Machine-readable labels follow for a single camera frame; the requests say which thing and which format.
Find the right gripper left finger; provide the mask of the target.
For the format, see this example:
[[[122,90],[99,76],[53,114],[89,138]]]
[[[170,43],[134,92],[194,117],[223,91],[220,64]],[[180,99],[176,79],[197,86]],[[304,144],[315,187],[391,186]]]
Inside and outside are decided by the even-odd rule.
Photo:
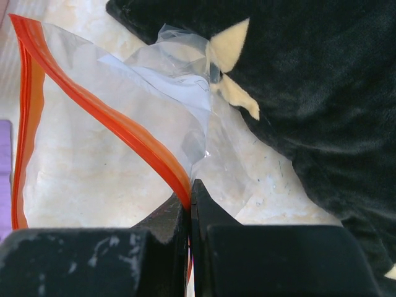
[[[176,196],[131,228],[19,230],[1,244],[1,295],[184,296],[187,234]]]

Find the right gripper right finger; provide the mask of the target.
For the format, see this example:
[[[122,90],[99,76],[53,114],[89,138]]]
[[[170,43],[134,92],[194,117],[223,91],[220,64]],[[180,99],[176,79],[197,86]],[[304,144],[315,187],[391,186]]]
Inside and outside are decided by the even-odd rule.
[[[361,248],[331,225],[243,225],[200,180],[191,202],[196,296],[380,296]]]

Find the clear zip bag orange zipper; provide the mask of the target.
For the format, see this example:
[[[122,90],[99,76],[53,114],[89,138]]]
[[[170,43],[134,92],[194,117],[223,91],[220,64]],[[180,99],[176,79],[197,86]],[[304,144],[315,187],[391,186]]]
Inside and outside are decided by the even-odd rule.
[[[11,222],[22,228],[131,226],[201,179],[236,215],[253,193],[239,113],[208,40],[164,26],[120,61],[52,24],[10,16],[20,51]]]

